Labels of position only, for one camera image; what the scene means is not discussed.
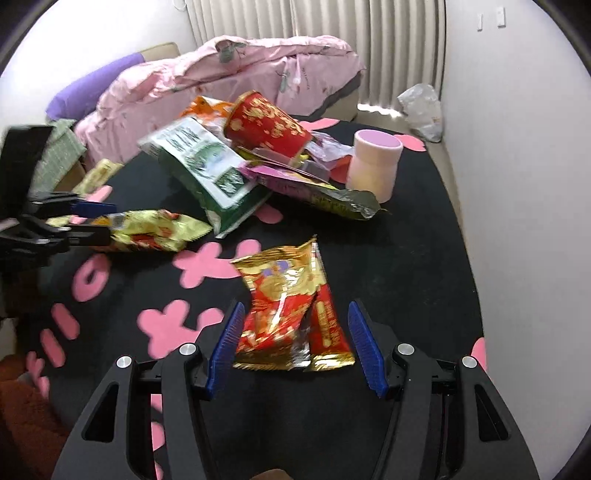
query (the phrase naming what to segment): pink cup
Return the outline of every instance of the pink cup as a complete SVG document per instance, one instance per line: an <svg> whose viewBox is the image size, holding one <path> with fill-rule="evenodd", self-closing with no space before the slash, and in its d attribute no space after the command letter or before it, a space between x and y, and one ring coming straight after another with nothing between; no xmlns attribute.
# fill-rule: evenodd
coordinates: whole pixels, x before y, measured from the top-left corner
<svg viewBox="0 0 591 480"><path fill-rule="evenodd" d="M355 155L347 174L347 188L369 190L385 203L392 198L402 142L378 130L359 130L355 134Z"/></svg>

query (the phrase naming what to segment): black table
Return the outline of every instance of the black table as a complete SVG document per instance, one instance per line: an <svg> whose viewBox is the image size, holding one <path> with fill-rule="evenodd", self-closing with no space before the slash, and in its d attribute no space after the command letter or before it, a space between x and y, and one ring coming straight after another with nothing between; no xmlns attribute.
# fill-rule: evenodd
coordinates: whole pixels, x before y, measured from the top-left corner
<svg viewBox="0 0 591 480"><path fill-rule="evenodd" d="M364 125L340 122L325 129L352 144ZM109 184L109 201L121 211L165 208L205 220L196 200L145 154L122 169ZM227 238L217 241L219 258L232 258L236 246L256 239L262 249L300 245L314 234L332 289L340 322L346 328L351 300L363 300L373 320L391 325L398 337L427 355L456 361L470 354L482 336L478 295L462 234L439 172L429 155L404 150L394 195L367 222L346 220L295 200L273 195L269 204L284 219L274 225L252 216ZM189 245L197 251L213 235ZM145 309L185 300L190 311L184 327L197 329L206 309L225 310L232 298L249 305L240 278L205 278L196 288L182 288L173 254L109 254L111 272L98 296L79 302L72 278L91 256L78 248L56 257L43 272L48 299L41 311L21 322L22 348L46 359L43 376L58 415L73 425L104 373L121 355L149 360L148 337L138 328ZM80 324L68 340L51 317L62 303ZM65 363L47 360L40 333L52 331ZM203 406L213 451L223 478L247 479L283 468L297 480L370 478L388 426L392 402L367 387L361 366L324 373L233 370L226 388ZM154 410L154 420L161 414ZM156 460L166 465L162 449Z"/></svg>

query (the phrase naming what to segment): pink comforter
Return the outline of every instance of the pink comforter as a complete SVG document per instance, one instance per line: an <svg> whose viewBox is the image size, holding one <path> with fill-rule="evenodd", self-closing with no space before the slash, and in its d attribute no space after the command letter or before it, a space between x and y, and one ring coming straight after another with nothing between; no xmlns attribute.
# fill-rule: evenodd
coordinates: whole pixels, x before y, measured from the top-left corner
<svg viewBox="0 0 591 480"><path fill-rule="evenodd" d="M125 70L75 131L88 149L87 168L102 158L124 163L139 152L140 138L178 118L197 95L233 102L258 90L287 113L309 115L363 69L335 37L217 37L175 59Z"/></svg>

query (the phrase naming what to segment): green snack bag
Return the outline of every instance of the green snack bag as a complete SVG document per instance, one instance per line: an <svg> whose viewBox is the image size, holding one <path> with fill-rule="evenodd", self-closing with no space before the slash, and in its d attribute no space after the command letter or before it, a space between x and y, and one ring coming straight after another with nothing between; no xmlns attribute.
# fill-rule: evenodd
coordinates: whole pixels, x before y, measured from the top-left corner
<svg viewBox="0 0 591 480"><path fill-rule="evenodd" d="M205 210L216 238L224 238L271 195L239 169L247 161L206 130L194 116L182 117L141 139L139 147L189 190Z"/></svg>

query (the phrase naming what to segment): curtain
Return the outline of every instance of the curtain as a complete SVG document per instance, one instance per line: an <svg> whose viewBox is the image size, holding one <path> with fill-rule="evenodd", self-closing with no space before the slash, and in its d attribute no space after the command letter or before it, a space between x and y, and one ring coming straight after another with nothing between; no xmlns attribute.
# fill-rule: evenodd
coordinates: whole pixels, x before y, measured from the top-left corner
<svg viewBox="0 0 591 480"><path fill-rule="evenodd" d="M440 92L445 0L187 0L198 45L224 34L246 38L333 35L361 56L362 103L398 108L416 83Z"/></svg>
<svg viewBox="0 0 591 480"><path fill-rule="evenodd" d="M291 0L296 35L342 38L366 65L371 59L369 0ZM363 78L359 97L369 98L369 76Z"/></svg>
<svg viewBox="0 0 591 480"><path fill-rule="evenodd" d="M342 38L364 60L362 103L396 108L396 97L417 83L439 92L444 0L291 0L291 8L298 35Z"/></svg>
<svg viewBox="0 0 591 480"><path fill-rule="evenodd" d="M220 35L292 37L290 0L187 0L197 46Z"/></svg>

